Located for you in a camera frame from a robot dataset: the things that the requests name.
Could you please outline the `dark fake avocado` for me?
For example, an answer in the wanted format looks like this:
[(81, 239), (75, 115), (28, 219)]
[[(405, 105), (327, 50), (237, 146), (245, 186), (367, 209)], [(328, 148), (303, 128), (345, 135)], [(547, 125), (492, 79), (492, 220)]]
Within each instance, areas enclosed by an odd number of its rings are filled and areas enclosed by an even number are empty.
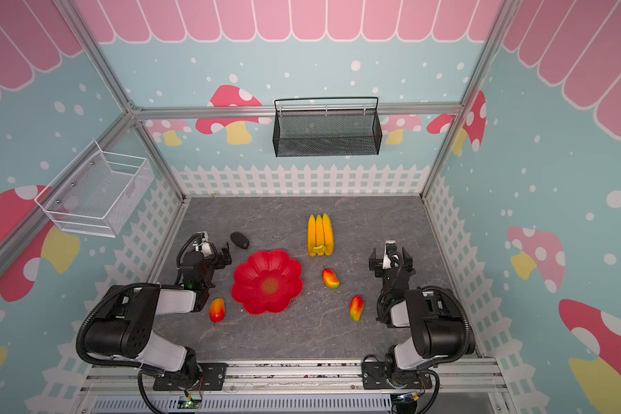
[(231, 233), (230, 239), (240, 249), (246, 250), (250, 246), (250, 240), (241, 232)]

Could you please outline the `red yellow fake mango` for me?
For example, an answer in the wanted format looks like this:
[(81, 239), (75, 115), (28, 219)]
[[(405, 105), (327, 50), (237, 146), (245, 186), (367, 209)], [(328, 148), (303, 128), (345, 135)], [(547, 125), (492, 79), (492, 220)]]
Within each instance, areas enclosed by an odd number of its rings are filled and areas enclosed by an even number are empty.
[(322, 277), (324, 284), (327, 286), (327, 288), (337, 289), (340, 286), (340, 281), (333, 270), (329, 268), (324, 269), (322, 272)]
[(216, 298), (210, 304), (209, 309), (210, 320), (214, 324), (222, 322), (226, 317), (225, 300), (223, 298)]
[(350, 318), (355, 322), (359, 322), (362, 318), (362, 312), (364, 311), (364, 307), (365, 307), (365, 303), (364, 303), (364, 299), (362, 298), (362, 296), (360, 295), (354, 296), (348, 308), (348, 314)]

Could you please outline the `red flower-shaped fruit bowl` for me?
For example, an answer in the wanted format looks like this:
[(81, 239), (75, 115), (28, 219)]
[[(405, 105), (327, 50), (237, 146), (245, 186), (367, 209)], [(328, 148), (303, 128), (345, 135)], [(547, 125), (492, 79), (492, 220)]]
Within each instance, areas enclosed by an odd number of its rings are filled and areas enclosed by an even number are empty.
[(303, 267), (284, 250), (259, 251), (233, 275), (233, 300), (249, 315), (284, 312), (303, 289)]

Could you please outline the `yellow fake banana bunch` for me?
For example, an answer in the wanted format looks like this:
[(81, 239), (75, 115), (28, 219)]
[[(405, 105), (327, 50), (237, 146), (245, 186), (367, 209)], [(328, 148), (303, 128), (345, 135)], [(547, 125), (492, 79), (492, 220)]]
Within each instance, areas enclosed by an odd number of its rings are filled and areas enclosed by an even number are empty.
[(331, 218), (310, 216), (307, 224), (307, 253), (310, 257), (332, 255), (335, 250), (335, 238)]

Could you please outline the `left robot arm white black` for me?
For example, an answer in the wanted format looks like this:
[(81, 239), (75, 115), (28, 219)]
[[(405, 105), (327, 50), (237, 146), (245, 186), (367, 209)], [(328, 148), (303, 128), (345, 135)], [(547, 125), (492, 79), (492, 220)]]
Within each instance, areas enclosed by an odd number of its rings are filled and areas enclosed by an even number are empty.
[(79, 328), (78, 357), (95, 366), (134, 367), (180, 388), (195, 386), (203, 379), (195, 351), (154, 333), (154, 322), (201, 312), (214, 273), (231, 264), (228, 243), (217, 247), (205, 232), (192, 234), (175, 259), (174, 284), (115, 285), (105, 293)]

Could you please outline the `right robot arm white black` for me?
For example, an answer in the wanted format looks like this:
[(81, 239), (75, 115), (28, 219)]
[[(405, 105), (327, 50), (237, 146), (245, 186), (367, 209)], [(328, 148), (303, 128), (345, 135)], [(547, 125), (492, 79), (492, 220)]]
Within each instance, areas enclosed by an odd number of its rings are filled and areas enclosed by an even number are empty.
[(362, 363), (363, 379), (374, 387), (429, 386), (423, 370), (456, 362), (475, 352), (474, 331), (467, 312), (450, 289), (441, 286), (410, 288), (416, 274), (413, 259), (395, 241), (387, 241), (384, 255), (374, 251), (369, 269), (382, 280), (376, 301), (377, 321), (390, 329), (408, 329), (410, 337), (393, 345), (384, 362)]

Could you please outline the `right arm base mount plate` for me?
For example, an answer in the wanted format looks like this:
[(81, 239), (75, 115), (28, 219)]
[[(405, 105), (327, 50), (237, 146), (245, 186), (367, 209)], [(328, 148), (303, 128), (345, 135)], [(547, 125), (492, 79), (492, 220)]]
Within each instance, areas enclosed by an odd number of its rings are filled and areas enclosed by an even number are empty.
[(362, 386), (367, 390), (431, 390), (431, 376), (398, 369), (388, 362), (365, 361), (361, 364)]

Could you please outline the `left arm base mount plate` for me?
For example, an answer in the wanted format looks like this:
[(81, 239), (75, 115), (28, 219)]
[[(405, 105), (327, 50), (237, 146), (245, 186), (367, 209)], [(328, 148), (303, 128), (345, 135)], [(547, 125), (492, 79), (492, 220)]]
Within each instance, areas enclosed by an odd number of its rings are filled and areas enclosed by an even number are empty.
[(195, 375), (166, 372), (155, 379), (153, 389), (157, 392), (222, 391), (227, 368), (226, 363), (203, 362), (198, 364)]

